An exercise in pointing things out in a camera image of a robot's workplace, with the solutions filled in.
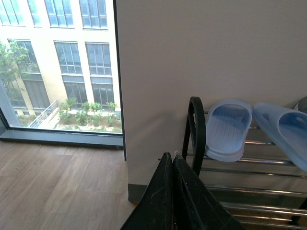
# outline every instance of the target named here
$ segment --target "railing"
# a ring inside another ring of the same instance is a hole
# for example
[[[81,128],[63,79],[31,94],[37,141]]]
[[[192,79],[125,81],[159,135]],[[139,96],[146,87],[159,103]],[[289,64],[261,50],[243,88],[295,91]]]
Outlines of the railing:
[[[51,103],[50,106],[48,106],[47,109],[45,109],[37,118],[35,118],[34,121],[31,122],[31,124],[28,125],[28,128],[37,128],[40,126],[40,124],[50,115],[53,113],[53,111],[58,108],[58,101],[55,100],[53,103]]]

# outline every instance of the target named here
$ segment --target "black object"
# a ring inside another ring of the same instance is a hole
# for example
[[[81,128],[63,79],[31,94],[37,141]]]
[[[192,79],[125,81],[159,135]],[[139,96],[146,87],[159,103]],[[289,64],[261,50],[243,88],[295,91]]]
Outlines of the black object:
[[[297,103],[297,109],[298,109],[298,111],[301,111],[301,112],[307,114],[307,97],[302,98]]]
[[[164,153],[142,199],[121,230],[172,229],[172,175],[172,158]]]
[[[188,117],[182,147],[182,157],[185,160],[187,159],[188,154],[190,134],[193,147],[192,170],[199,176],[206,148],[205,114],[199,97],[191,97],[189,102]]]
[[[174,170],[174,213],[178,230],[245,230],[216,200],[203,182],[177,155]]]
[[[164,153],[121,230],[245,230],[209,192],[186,161]]]

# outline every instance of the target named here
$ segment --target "garden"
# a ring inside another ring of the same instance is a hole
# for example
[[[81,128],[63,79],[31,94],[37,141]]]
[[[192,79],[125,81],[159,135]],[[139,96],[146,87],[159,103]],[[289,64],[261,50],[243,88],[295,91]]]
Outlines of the garden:
[[[122,133],[121,117],[115,112],[115,103],[107,103],[108,111],[102,109],[100,103],[85,102],[78,110],[73,109],[76,104],[74,98],[69,98],[60,104],[59,122],[54,127],[55,129]]]

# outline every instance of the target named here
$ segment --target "window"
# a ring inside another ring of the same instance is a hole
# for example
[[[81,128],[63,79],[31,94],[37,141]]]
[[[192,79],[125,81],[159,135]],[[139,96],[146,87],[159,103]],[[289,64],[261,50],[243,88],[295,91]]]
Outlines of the window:
[[[82,74],[76,43],[55,43],[62,74]]]
[[[69,0],[45,0],[52,27],[73,27]]]
[[[123,145],[113,4],[0,0],[0,140]]]
[[[37,9],[38,1],[39,0],[28,0],[31,16],[33,19],[33,24],[35,26],[41,26],[40,16]]]
[[[32,48],[30,41],[18,41],[18,45],[23,46],[28,50],[27,52],[27,61],[24,67],[19,66],[22,73],[40,73],[37,60],[34,54],[34,50]]]
[[[84,28],[107,28],[105,0],[80,0]]]
[[[4,83],[4,88],[10,99],[10,102],[14,108],[26,108],[24,98],[21,94],[20,88],[16,80],[9,81]]]
[[[0,0],[0,19],[3,25],[23,24],[18,0]]]
[[[40,74],[37,60],[30,41],[17,41],[17,44],[28,50],[24,65],[18,65],[25,89],[33,108],[45,109],[50,105],[45,85]]]
[[[64,82],[64,85],[67,97],[76,99],[77,108],[80,108],[83,103],[87,102],[84,83]]]
[[[86,44],[91,75],[111,75],[109,44]]]
[[[77,43],[55,42],[62,78],[68,98],[75,98],[77,107],[87,102]]]
[[[40,74],[23,75],[22,79],[34,109],[46,109],[49,105],[48,95]]]
[[[114,102],[113,85],[92,84],[94,100],[100,103],[103,108],[108,109],[107,102]]]

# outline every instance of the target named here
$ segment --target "beige building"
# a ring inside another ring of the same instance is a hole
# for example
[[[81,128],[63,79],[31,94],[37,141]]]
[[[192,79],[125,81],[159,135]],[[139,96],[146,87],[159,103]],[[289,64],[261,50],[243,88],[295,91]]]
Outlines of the beige building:
[[[0,0],[0,22],[0,40],[19,41],[34,66],[9,95],[18,115],[38,115],[67,98],[77,107],[120,107],[111,0]]]

